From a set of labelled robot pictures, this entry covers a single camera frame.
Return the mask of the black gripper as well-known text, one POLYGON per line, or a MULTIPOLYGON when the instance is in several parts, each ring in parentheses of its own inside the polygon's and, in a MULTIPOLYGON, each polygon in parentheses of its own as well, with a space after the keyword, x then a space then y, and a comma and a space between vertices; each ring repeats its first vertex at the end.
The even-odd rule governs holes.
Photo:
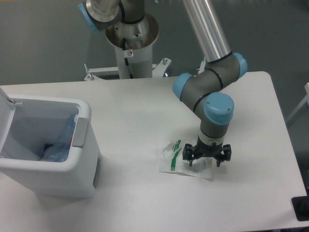
POLYGON ((193 165, 195 159, 203 157, 212 157, 216 159, 216 166, 220 167, 224 161, 231 160, 231 145, 217 142, 210 142, 210 145, 203 142, 200 137, 197 139, 196 146, 185 144, 183 149, 183 160, 193 165))

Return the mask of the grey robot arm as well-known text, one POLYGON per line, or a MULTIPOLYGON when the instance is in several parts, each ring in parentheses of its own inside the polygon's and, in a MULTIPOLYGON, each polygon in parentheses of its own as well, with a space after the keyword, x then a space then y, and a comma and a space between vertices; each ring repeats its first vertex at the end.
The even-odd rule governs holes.
MULTIPOLYGON (((222 90, 240 79, 248 65, 241 54, 231 51, 209 1, 185 0, 183 5, 206 60, 199 74, 183 73, 172 87, 201 121, 197 143, 184 146, 183 159, 193 163, 212 157, 221 164, 232 154, 224 137, 234 110, 233 100, 222 90)), ((158 23, 146 13, 144 1, 86 0, 78 8, 89 29, 104 31, 114 46, 121 79, 153 77, 152 46, 158 38, 158 23)))

